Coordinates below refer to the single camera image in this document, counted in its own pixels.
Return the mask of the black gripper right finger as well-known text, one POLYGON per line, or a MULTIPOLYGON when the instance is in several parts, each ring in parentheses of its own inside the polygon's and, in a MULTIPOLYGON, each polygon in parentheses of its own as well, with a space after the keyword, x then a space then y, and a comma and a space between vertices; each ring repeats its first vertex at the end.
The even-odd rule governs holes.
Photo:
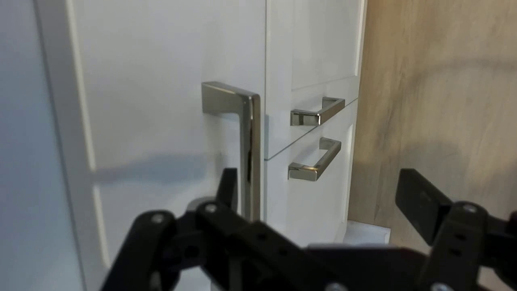
POLYGON ((396 205, 430 246, 421 291, 480 291, 480 268, 517 289, 517 212, 506 220, 479 204, 451 200, 414 168, 400 171, 396 205))

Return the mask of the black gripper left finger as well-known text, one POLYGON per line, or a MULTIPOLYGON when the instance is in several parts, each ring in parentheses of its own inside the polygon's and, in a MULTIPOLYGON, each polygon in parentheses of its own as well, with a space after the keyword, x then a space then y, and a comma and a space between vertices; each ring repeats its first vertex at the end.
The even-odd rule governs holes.
POLYGON ((201 268, 225 291, 301 291, 283 236, 236 213, 238 170, 225 168, 214 197, 181 217, 141 213, 131 225, 101 291, 175 291, 201 268))

